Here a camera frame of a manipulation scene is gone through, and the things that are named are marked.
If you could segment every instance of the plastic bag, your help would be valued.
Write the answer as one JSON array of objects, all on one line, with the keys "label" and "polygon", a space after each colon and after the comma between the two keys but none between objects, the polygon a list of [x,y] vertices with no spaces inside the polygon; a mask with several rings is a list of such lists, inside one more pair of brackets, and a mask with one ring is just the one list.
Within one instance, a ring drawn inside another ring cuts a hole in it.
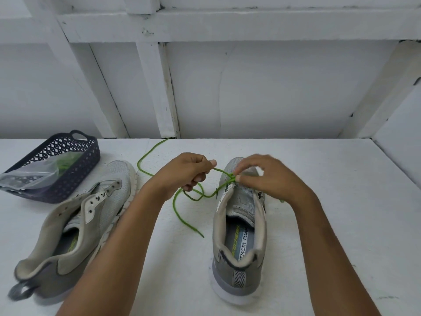
[{"label": "plastic bag", "polygon": [[66,152],[0,174],[0,187],[31,190],[52,185],[83,152]]}]

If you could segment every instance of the shoe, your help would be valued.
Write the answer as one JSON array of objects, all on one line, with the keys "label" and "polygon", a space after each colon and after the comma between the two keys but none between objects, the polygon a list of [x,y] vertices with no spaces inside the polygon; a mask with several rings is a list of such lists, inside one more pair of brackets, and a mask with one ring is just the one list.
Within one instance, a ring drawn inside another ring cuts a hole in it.
[{"label": "shoe", "polygon": [[47,216],[34,250],[15,268],[12,300],[33,293],[47,299],[71,289],[105,244],[133,200],[137,176],[130,163],[116,160],[95,181],[90,191],[60,203]]},{"label": "shoe", "polygon": [[[232,159],[225,168],[232,173],[243,158]],[[258,176],[255,167],[242,175]],[[225,174],[219,185],[228,181]],[[261,293],[261,273],[266,250],[266,211],[264,193],[236,182],[218,193],[213,219],[213,259],[209,266],[210,284],[226,302],[246,305]]]}]

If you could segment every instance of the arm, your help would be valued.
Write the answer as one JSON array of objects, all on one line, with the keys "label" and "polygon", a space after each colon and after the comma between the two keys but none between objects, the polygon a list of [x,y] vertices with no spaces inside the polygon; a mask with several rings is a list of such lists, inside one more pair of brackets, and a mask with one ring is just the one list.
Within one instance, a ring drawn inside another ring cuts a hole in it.
[{"label": "arm", "polygon": [[135,196],[57,315],[128,315],[162,205],[180,187],[191,191],[215,166],[203,155],[183,153],[160,169]]},{"label": "arm", "polygon": [[[258,166],[263,176],[239,175]],[[376,305],[358,278],[315,193],[279,160],[269,155],[243,159],[236,180],[287,201],[297,218],[310,297],[316,316],[379,316]]]}]

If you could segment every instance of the person's right arm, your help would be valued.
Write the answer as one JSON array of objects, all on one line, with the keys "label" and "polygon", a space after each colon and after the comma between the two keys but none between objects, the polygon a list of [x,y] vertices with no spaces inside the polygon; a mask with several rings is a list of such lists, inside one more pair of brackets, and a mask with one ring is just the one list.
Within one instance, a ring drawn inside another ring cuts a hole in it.
[{"label": "person's right arm", "polygon": [[[264,175],[239,175],[250,166],[260,167]],[[259,154],[243,159],[234,175],[239,183],[285,200],[294,210],[316,316],[380,315],[334,234],[318,197],[297,175],[281,161]]]}]

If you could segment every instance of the person's left arm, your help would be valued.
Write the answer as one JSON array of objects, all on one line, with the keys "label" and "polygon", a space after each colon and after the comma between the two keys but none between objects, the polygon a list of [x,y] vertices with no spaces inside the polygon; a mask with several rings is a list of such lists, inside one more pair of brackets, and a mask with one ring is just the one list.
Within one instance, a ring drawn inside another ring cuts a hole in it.
[{"label": "person's left arm", "polygon": [[162,205],[180,187],[191,191],[215,166],[203,155],[182,153],[160,169],[135,196],[57,315],[128,315]]}]

